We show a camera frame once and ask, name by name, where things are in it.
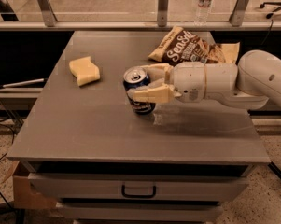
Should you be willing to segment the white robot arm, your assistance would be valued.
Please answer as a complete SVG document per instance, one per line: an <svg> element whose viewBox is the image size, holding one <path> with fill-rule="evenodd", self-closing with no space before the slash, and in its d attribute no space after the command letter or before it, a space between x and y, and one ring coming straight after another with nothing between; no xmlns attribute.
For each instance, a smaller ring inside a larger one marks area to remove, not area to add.
<svg viewBox="0 0 281 224"><path fill-rule="evenodd" d="M136 66L123 80L130 85L127 96L137 103L215 100L229 107L259 109L273 101L281 107L281 59L262 50L245 53L239 63Z"/></svg>

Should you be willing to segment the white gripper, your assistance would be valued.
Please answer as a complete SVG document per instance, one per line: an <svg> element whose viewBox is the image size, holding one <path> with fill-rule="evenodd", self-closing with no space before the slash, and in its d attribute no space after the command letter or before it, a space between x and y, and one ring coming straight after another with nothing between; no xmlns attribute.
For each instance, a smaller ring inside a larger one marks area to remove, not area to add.
<svg viewBox="0 0 281 224"><path fill-rule="evenodd" d="M205 65L200 62L183 62L174 68L168 63L143 65L150 83L127 91L136 102L163 104L177 99L183 103L203 100L206 87Z"/></svg>

